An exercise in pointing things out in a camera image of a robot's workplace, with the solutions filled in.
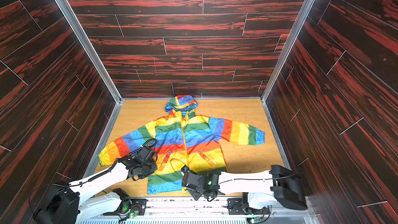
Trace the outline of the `rainbow striped hooded jacket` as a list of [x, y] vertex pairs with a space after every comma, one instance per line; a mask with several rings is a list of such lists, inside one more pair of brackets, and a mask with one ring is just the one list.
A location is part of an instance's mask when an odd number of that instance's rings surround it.
[[148, 177], [149, 195], [182, 189], [182, 174], [187, 165], [195, 172], [226, 170], [220, 141], [238, 145], [260, 145], [265, 133], [260, 129], [238, 121], [197, 115], [198, 103], [190, 95], [170, 99], [165, 111], [167, 116], [153, 120], [144, 126], [109, 143], [98, 155], [103, 166], [111, 165], [139, 148], [150, 139], [156, 139], [153, 150], [158, 155], [158, 169]]

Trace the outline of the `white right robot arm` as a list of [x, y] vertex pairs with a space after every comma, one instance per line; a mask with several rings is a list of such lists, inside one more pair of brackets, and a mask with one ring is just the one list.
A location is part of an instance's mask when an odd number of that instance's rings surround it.
[[275, 203], [295, 211], [308, 209], [301, 177], [279, 165], [260, 173], [209, 172], [204, 175], [184, 166], [181, 173], [182, 187], [196, 201], [200, 197], [212, 201], [218, 196], [243, 193], [247, 194], [248, 207], [253, 209]]

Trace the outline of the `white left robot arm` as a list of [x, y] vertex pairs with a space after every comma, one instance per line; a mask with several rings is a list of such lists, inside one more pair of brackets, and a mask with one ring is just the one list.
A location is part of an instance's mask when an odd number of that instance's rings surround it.
[[52, 184], [43, 196], [33, 219], [38, 224], [79, 224], [104, 213], [125, 216], [131, 197], [122, 189], [97, 196], [106, 188], [127, 179], [140, 180], [157, 170], [157, 154], [143, 148], [114, 161], [109, 168], [68, 184]]

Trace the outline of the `aluminium front frame rail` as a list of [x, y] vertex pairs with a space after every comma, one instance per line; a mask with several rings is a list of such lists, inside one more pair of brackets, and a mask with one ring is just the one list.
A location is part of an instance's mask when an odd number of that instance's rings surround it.
[[229, 197], [218, 197], [213, 201], [207, 201], [201, 197], [195, 201], [191, 197], [149, 197], [145, 208], [145, 214], [134, 218], [122, 218], [117, 216], [104, 216], [103, 214], [92, 217], [98, 221], [109, 222], [114, 220], [117, 224], [146, 224], [175, 222], [177, 224], [318, 224], [319, 219], [314, 214], [313, 209], [295, 211], [275, 203], [269, 208], [268, 215], [229, 215], [227, 209], [227, 199]]

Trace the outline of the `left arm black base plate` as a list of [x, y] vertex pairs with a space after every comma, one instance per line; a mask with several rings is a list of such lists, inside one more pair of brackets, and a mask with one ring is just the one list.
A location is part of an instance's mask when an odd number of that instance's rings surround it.
[[139, 215], [144, 215], [147, 201], [148, 200], [145, 198], [124, 199], [115, 211], [104, 213], [103, 215], [122, 218], [134, 218]]

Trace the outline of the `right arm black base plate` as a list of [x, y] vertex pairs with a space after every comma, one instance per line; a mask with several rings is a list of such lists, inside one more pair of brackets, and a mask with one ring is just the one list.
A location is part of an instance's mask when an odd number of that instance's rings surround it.
[[244, 197], [241, 198], [228, 198], [227, 209], [229, 215], [268, 215], [270, 213], [268, 207], [257, 209], [250, 207], [248, 200]]

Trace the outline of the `aluminium left floor rail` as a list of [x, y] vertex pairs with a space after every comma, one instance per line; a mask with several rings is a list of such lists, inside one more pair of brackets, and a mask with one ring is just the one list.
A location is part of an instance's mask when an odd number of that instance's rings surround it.
[[74, 173], [74, 180], [82, 179], [95, 173], [100, 163], [98, 155], [107, 144], [122, 105], [123, 101], [116, 103], [109, 117], [106, 113], [102, 113], [101, 119], [91, 135], [86, 149], [81, 153], [78, 167]]

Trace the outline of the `aluminium corner post left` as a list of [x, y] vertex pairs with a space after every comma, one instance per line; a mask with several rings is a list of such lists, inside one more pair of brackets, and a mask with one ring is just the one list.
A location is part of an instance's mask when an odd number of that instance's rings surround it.
[[89, 37], [87, 36], [82, 25], [80, 24], [76, 14], [74, 13], [72, 7], [70, 6], [68, 0], [54, 0], [54, 1], [56, 2], [57, 6], [61, 10], [61, 13], [64, 15], [69, 26], [75, 33], [77, 39], [79, 40], [80, 44], [82, 45], [82, 47], [85, 50], [86, 54], [88, 55], [89, 59], [93, 63], [95, 69], [97, 70], [101, 79], [105, 83], [105, 86], [111, 93], [115, 102], [117, 104], [121, 104], [121, 102], [122, 102], [121, 94], [119, 93], [118, 89], [116, 88], [114, 82], [112, 81], [112, 79], [111, 79], [108, 71], [106, 70], [104, 64], [102, 63], [101, 59], [99, 58], [99, 55], [95, 51], [92, 43], [90, 42]]

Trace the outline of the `aluminium corner post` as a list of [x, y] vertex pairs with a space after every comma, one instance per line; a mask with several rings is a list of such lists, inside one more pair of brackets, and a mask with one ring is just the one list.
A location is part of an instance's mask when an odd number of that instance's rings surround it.
[[315, 0], [304, 0], [304, 2], [303, 2], [303, 5], [297, 15], [295, 23], [293, 24], [293, 27], [288, 35], [285, 45], [280, 53], [280, 56], [276, 63], [275, 69], [270, 77], [268, 85], [266, 86], [265, 91], [262, 95], [263, 105], [266, 105], [266, 100], [269, 97], [271, 90], [272, 90], [274, 84], [276, 83], [277, 78], [280, 75], [284, 64], [286, 63], [288, 55], [295, 43], [295, 40], [297, 39], [297, 37], [301, 31], [301, 28], [304, 25], [305, 20], [308, 17], [309, 12], [311, 11], [311, 9], [313, 7], [314, 2], [315, 2]]
[[87, 36], [82, 25], [80, 24], [76, 14], [74, 13], [72, 7], [70, 6], [68, 0], [54, 0], [54, 1], [56, 2], [57, 6], [61, 10], [61, 13], [64, 15], [69, 26], [75, 33], [77, 39], [79, 40], [80, 44], [82, 45], [82, 47], [85, 50], [86, 54], [88, 55], [89, 59], [93, 63], [95, 69], [97, 70], [101, 79], [105, 83], [105, 86], [111, 93], [115, 102], [117, 104], [121, 104], [121, 102], [122, 102], [121, 94], [119, 93], [118, 89], [116, 88], [114, 82], [112, 81], [112, 79], [111, 79], [108, 71], [106, 70], [104, 64], [102, 63], [101, 59], [99, 58], [99, 55], [95, 51], [92, 43], [90, 42], [89, 37]]

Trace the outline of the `aluminium corner post right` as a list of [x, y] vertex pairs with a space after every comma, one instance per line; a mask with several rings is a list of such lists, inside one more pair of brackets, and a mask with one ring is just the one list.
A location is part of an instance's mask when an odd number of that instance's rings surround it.
[[280, 53], [280, 56], [276, 63], [275, 69], [270, 77], [268, 85], [266, 86], [265, 91], [262, 95], [263, 105], [266, 105], [266, 100], [269, 97], [271, 90], [272, 90], [274, 84], [276, 83], [277, 78], [280, 75], [284, 64], [286, 63], [288, 55], [295, 43], [295, 40], [297, 39], [297, 37], [301, 31], [301, 28], [304, 25], [305, 20], [308, 17], [309, 12], [311, 11], [311, 9], [313, 7], [314, 2], [315, 2], [315, 0], [304, 0], [304, 2], [303, 2], [303, 5], [297, 15], [295, 23], [293, 24], [293, 27], [288, 35], [285, 45]]

